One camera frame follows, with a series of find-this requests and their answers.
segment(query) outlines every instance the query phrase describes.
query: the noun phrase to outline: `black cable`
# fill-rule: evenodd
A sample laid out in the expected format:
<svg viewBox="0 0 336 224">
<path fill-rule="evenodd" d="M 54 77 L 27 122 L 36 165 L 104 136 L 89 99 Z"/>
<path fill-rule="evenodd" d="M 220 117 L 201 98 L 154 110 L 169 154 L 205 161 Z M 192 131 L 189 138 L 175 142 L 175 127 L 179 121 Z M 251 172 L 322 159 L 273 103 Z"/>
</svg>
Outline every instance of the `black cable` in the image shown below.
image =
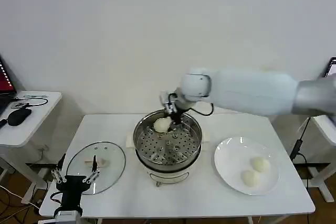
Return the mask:
<svg viewBox="0 0 336 224">
<path fill-rule="evenodd" d="M 302 138 L 303 138 L 303 136 L 304 136 L 304 134 L 305 134 L 305 132 L 306 132 L 306 129 L 307 129 L 307 127 L 308 127 L 308 124 L 309 124 L 309 122 L 310 122 L 310 119 L 311 119 L 311 118 L 308 118 L 308 120 L 307 120 L 307 122 L 306 122 L 306 125 L 305 125 L 305 127 L 304 127 L 304 129 L 303 129 L 303 131 L 302 131 L 302 134 L 301 134 L 300 138 L 296 140 L 295 145 L 294 145 L 294 147 L 293 147 L 293 149 L 292 149 L 292 151 L 291 151 L 291 153 L 290 153 L 290 155 L 289 155 L 289 158 L 290 158 L 291 161 L 294 160 L 294 158 L 298 155 L 298 153 L 299 153 L 299 151 L 300 151 L 301 145 L 302 145 L 302 143 L 303 143 Z"/>
<path fill-rule="evenodd" d="M 45 101 L 44 103 L 41 103 L 41 104 L 29 104 L 29 105 L 26 105 L 25 108 L 27 108 L 27 107 L 35 107 L 35 106 L 42 106 L 42 105 L 48 103 L 48 99 L 46 99 L 46 98 L 39 98 L 39 97 L 32 97 L 32 98 L 18 98 L 18 97 L 16 97 L 16 98 L 12 99 L 13 102 L 23 101 L 23 100 L 44 100 Z"/>
<path fill-rule="evenodd" d="M 194 111 L 194 112 L 200 114 L 200 115 L 203 115 L 203 116 L 209 116 L 209 115 L 212 115 L 212 114 L 214 113 L 214 110 L 215 110 L 215 108 L 214 108 L 214 104 L 213 104 L 213 103 L 210 103 L 210 104 L 211 104 L 211 112 L 208 113 L 208 114 L 204 114 L 204 113 L 202 113 L 202 112 L 200 112 L 200 111 L 197 111 L 197 110 L 195 110 L 195 109 L 193 109 L 193 108 L 190 108 L 190 109 L 191 109 L 192 111 Z"/>
<path fill-rule="evenodd" d="M 55 195 L 58 195 L 58 194 L 61 194 L 61 193 L 62 193 L 61 191 L 57 191 L 57 192 L 53 193 L 52 195 L 50 195 L 50 199 L 54 202 L 57 202 L 57 203 L 61 204 L 61 201 L 59 201 L 58 199 L 54 199 Z"/>
<path fill-rule="evenodd" d="M 9 193 L 8 193 L 6 190 L 4 190 L 4 189 L 3 189 L 3 191 L 5 191 L 6 194 L 7 194 L 7 197 L 8 197 L 8 203 L 4 203 L 4 202 L 1 200 L 1 202 L 6 206 L 6 208 L 5 208 L 5 210 L 3 210 L 3 211 L 0 213 L 0 216 L 1 216 L 5 211 L 7 211 L 7 209 L 9 208 L 9 205 L 10 205 L 10 203 L 11 203 L 11 197 L 10 197 Z"/>
<path fill-rule="evenodd" d="M 176 93 L 170 93 L 169 95 L 168 95 L 168 101 L 169 101 L 169 103 L 171 103 L 171 100 L 170 100 L 170 97 L 171 96 L 175 96 L 175 98 L 177 98 L 177 94 Z"/>
<path fill-rule="evenodd" d="M 303 129 L 303 131 L 302 131 L 301 137 L 299 138 L 300 140 L 302 140 L 303 135 L 304 135 L 305 132 L 306 132 L 306 129 L 307 129 L 307 127 L 308 127 L 308 124 L 309 124 L 310 119 L 311 119 L 311 118 L 308 118 L 308 120 L 307 120 L 307 123 L 306 123 L 306 125 L 305 125 L 305 127 L 304 127 L 304 129 Z"/>
<path fill-rule="evenodd" d="M 44 104 L 47 104 L 48 103 L 48 99 L 46 98 L 29 98 L 29 99 L 35 99 L 35 100 L 45 100 L 44 103 L 41 103 L 41 104 L 28 104 L 25 106 L 25 108 L 28 108 L 28 107 L 37 107 L 37 106 L 42 106 Z"/>
<path fill-rule="evenodd" d="M 300 155 L 301 157 L 303 157 L 304 158 L 304 162 L 307 164 L 307 159 L 306 159 L 306 157 L 303 155 L 303 154 L 301 154 L 301 153 L 298 153 L 298 155 Z M 308 179 L 308 174 L 309 174 L 309 170 L 308 170 L 308 166 L 307 166 L 307 186 L 306 186 L 306 189 L 307 189 L 307 192 L 308 192 L 308 194 L 309 194 L 309 191 L 308 191 L 308 188 L 309 188 L 309 186 L 308 186 L 308 182 L 309 182 L 309 179 Z M 307 214 L 307 224 L 309 224 L 309 214 Z"/>
<path fill-rule="evenodd" d="M 48 192 L 48 182 L 44 179 L 44 181 L 46 182 L 46 189 L 45 189 L 45 193 L 44 193 L 44 195 L 43 195 L 43 198 L 45 198 L 46 197 L 46 194 L 47 194 L 47 192 Z M 30 205 L 30 204 L 22 204 L 21 206 L 14 206 L 14 205 L 11 205 L 10 204 L 10 195 L 9 195 L 9 193 L 6 191 L 6 190 L 4 190 L 6 193 L 7 193 L 7 195 L 9 196 L 9 201 L 8 201 L 8 204 L 6 204 L 6 203 L 4 203 L 1 199 L 0 199 L 0 201 L 2 202 L 2 203 L 4 203 L 5 205 L 7 205 L 7 208 L 5 209 L 5 211 L 8 209 L 8 207 L 26 207 L 26 206 L 28 206 L 28 205 Z M 27 211 L 26 211 L 26 213 L 25 213 L 25 216 L 24 216 L 24 218 L 23 218 L 23 221 L 21 222 L 17 217 L 16 217 L 16 215 L 13 215 L 13 217 L 15 218 L 15 220 L 17 221 L 17 222 L 19 222 L 20 224 L 24 224 L 24 221 L 25 221 L 25 218 L 26 218 L 26 216 L 27 216 L 27 214 L 28 214 L 28 211 L 29 211 L 29 209 L 31 208 L 31 207 L 34 207 L 34 206 L 30 206 L 28 209 L 27 209 Z M 10 217 L 11 215 L 7 215 L 7 216 L 2 216 L 2 217 L 0 217 L 0 221 L 1 220 L 4 220 L 4 219 L 6 219 L 6 218 L 8 218 L 8 217 Z"/>
<path fill-rule="evenodd" d="M 25 224 L 25 220 L 26 220 L 26 217 L 27 217 L 27 214 L 28 214 L 29 210 L 30 210 L 30 207 L 27 209 L 25 215 L 23 216 L 22 224 Z"/>
</svg>

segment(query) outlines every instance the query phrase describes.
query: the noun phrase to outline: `dough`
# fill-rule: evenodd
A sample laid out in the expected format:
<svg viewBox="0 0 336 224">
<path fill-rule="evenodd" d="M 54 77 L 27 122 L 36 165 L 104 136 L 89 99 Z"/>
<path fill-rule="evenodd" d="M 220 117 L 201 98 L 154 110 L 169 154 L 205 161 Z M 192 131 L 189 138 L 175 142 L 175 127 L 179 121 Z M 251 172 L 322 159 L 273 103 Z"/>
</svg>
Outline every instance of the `dough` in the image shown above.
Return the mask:
<svg viewBox="0 0 336 224">
<path fill-rule="evenodd" d="M 172 119 L 170 117 L 159 118 L 154 122 L 154 129 L 156 132 L 165 133 L 168 131 L 171 123 Z"/>
<path fill-rule="evenodd" d="M 257 186 L 260 182 L 259 174 L 254 170 L 245 170 L 242 172 L 242 180 L 248 187 Z"/>
<path fill-rule="evenodd" d="M 260 173 L 266 173 L 271 169 L 269 161 L 263 157 L 254 157 L 251 159 L 251 166 Z"/>
</svg>

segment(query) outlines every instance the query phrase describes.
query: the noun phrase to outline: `cable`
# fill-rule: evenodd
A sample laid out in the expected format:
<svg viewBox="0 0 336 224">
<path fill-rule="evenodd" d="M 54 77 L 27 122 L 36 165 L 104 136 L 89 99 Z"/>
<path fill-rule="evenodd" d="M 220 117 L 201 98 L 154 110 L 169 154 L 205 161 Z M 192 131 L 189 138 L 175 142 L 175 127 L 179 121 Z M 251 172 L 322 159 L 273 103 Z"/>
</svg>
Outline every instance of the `cable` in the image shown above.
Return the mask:
<svg viewBox="0 0 336 224">
<path fill-rule="evenodd" d="M 15 213 L 13 213 L 12 215 L 8 216 L 8 217 L 7 217 L 6 219 L 4 219 L 3 221 L 0 221 L 0 224 L 1 224 L 1 223 L 4 223 L 6 220 L 10 219 L 11 217 L 13 217 L 14 215 L 18 214 L 19 212 L 22 212 L 23 210 L 28 209 L 29 207 L 25 207 L 25 208 L 20 209 L 19 211 L 15 212 Z"/>
<path fill-rule="evenodd" d="M 301 157 L 303 157 L 304 158 L 304 162 L 307 164 L 306 157 L 303 154 L 301 154 L 301 153 L 298 153 L 298 155 L 300 155 Z M 306 186 L 306 189 L 307 189 L 307 192 L 309 194 L 309 191 L 308 191 L 309 185 L 308 185 L 308 183 L 309 183 L 309 179 L 308 179 L 308 175 L 307 175 L 307 186 Z M 307 224 L 309 224 L 309 214 L 307 214 Z"/>
<path fill-rule="evenodd" d="M 0 213 L 0 216 L 1 216 L 5 211 L 7 211 L 7 209 L 9 208 L 9 205 L 10 205 L 10 203 L 11 203 L 11 197 L 10 197 L 10 195 L 8 194 L 7 191 L 5 191 L 5 193 L 7 194 L 7 197 L 8 197 L 8 204 L 4 203 L 4 202 L 1 200 L 1 202 L 2 202 L 4 205 L 6 205 L 6 208 L 5 208 L 5 210 L 3 210 L 3 211 Z"/>
<path fill-rule="evenodd" d="M 170 97 L 171 96 L 175 96 L 175 98 L 177 98 L 177 94 L 176 93 L 170 93 L 169 95 L 168 95 L 168 101 L 169 101 L 169 103 L 171 103 L 171 100 L 170 100 Z"/>
<path fill-rule="evenodd" d="M 27 217 L 27 214 L 28 214 L 29 210 L 30 210 L 30 207 L 27 209 L 25 215 L 23 216 L 22 224 L 25 224 L 25 220 L 26 220 L 26 217 Z"/>
<path fill-rule="evenodd" d="M 46 98 L 37 98 L 37 97 L 32 97 L 32 98 L 14 98 L 12 99 L 13 102 L 16 102 L 16 101 L 23 101 L 23 100 L 44 100 L 45 102 L 44 103 L 41 103 L 41 104 L 28 104 L 26 106 L 24 106 L 24 108 L 27 108 L 27 107 L 36 107 L 36 106 L 42 106 L 44 104 L 47 104 L 48 103 L 48 99 Z"/>
<path fill-rule="evenodd" d="M 2 185 L 0 185 L 0 187 L 4 190 L 6 190 L 7 192 L 9 192 L 10 194 L 20 198 L 20 199 L 23 199 L 21 196 L 18 196 L 17 194 L 11 192 L 10 190 L 8 190 L 6 187 L 3 187 Z M 36 206 L 35 204 L 31 203 L 31 202 L 28 202 L 28 204 L 31 204 L 32 206 L 36 207 L 37 209 L 40 209 L 38 206 Z"/>
<path fill-rule="evenodd" d="M 41 103 L 41 104 L 28 104 L 25 106 L 25 108 L 28 108 L 28 107 L 37 107 L 37 106 L 42 106 L 44 104 L 47 104 L 48 103 L 48 99 L 46 98 L 29 98 L 29 99 L 36 99 L 36 100 L 45 100 L 44 103 Z"/>
<path fill-rule="evenodd" d="M 289 158 L 290 158 L 291 161 L 294 160 L 294 158 L 298 155 L 298 153 L 299 153 L 299 151 L 300 151 L 300 147 L 301 147 L 301 145 L 302 145 L 302 143 L 303 143 L 302 138 L 303 138 L 303 136 L 304 136 L 304 134 L 305 134 L 305 132 L 306 132 L 306 129 L 307 129 L 307 127 L 308 127 L 308 124 L 309 124 L 309 122 L 310 122 L 310 119 L 311 119 L 311 118 L 308 118 L 308 119 L 307 119 L 307 123 L 306 123 L 306 125 L 305 125 L 305 127 L 304 127 L 304 129 L 303 129 L 303 131 L 302 131 L 302 134 L 301 134 L 300 138 L 296 140 L 295 145 L 294 145 L 294 147 L 293 147 L 293 149 L 292 149 L 292 151 L 291 151 L 291 153 L 290 153 L 290 155 L 289 155 Z"/>
<path fill-rule="evenodd" d="M 306 123 L 306 125 L 305 125 L 305 127 L 304 127 L 304 129 L 303 129 L 303 131 L 302 131 L 301 137 L 299 138 L 300 140 L 302 140 L 303 135 L 304 135 L 305 132 L 306 132 L 306 129 L 307 129 L 307 127 L 308 127 L 308 124 L 309 124 L 309 122 L 310 122 L 310 119 L 311 119 L 311 118 L 308 118 L 308 120 L 307 120 L 307 123 Z"/>
<path fill-rule="evenodd" d="M 195 110 L 195 109 L 193 109 L 193 108 L 190 108 L 190 109 L 191 109 L 192 111 L 194 111 L 194 112 L 200 114 L 200 115 L 203 115 L 203 116 L 209 116 L 209 115 L 212 115 L 212 114 L 214 113 L 214 110 L 215 110 L 215 108 L 214 108 L 214 104 L 213 104 L 213 103 L 210 103 L 210 104 L 211 104 L 211 112 L 208 113 L 208 114 L 204 114 L 204 113 L 202 113 L 202 112 L 200 112 L 200 111 L 197 111 L 197 110 Z"/>
<path fill-rule="evenodd" d="M 53 193 L 52 195 L 50 195 L 50 199 L 51 199 L 52 201 L 54 201 L 54 202 L 57 202 L 57 203 L 60 203 L 60 204 L 61 204 L 61 201 L 59 201 L 58 199 L 54 199 L 54 198 L 53 198 L 55 195 L 58 195 L 58 194 L 61 194 L 61 193 L 62 193 L 61 191 L 57 191 L 57 192 Z"/>
</svg>

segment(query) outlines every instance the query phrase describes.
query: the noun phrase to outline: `monitor screen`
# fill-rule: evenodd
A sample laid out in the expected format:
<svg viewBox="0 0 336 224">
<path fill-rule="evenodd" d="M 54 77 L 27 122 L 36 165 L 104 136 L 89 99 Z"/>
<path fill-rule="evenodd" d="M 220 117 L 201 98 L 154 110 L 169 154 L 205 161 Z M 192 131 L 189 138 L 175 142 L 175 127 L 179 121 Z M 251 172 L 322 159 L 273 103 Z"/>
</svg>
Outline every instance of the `monitor screen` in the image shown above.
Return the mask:
<svg viewBox="0 0 336 224">
<path fill-rule="evenodd" d="M 0 92 L 2 91 L 15 91 L 12 82 L 9 80 L 7 72 L 0 62 Z"/>
</svg>

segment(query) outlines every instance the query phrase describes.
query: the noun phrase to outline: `robotic arm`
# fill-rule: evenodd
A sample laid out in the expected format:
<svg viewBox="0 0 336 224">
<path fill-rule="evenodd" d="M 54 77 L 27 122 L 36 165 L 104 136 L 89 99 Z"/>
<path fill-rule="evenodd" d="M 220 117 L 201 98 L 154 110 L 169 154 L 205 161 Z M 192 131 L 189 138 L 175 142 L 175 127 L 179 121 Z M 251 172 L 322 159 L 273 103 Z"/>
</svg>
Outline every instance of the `robotic arm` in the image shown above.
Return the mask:
<svg viewBox="0 0 336 224">
<path fill-rule="evenodd" d="M 176 124 L 198 101 L 254 115 L 335 114 L 336 75 L 298 82 L 284 73 L 193 69 L 160 100 Z"/>
</svg>

